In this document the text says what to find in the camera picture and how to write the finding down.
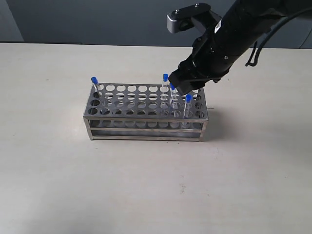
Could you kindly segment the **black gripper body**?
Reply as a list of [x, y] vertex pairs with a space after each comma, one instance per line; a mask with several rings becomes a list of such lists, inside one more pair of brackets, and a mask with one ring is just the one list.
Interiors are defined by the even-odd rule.
[[230, 58], [225, 57], [214, 34], [206, 32], [194, 41], [191, 54], [169, 75], [169, 81], [179, 94], [200, 89], [210, 80], [218, 82], [231, 67]]

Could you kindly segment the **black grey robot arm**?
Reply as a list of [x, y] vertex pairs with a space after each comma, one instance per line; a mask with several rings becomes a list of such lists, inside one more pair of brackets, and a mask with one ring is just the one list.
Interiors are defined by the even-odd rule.
[[200, 89], [210, 80], [217, 83], [251, 46], [246, 66], [255, 67], [261, 50], [281, 27], [295, 18], [311, 17], [310, 0], [237, 0], [223, 17], [206, 3], [174, 10], [167, 15], [170, 33], [196, 28], [202, 35], [169, 81], [180, 95]]

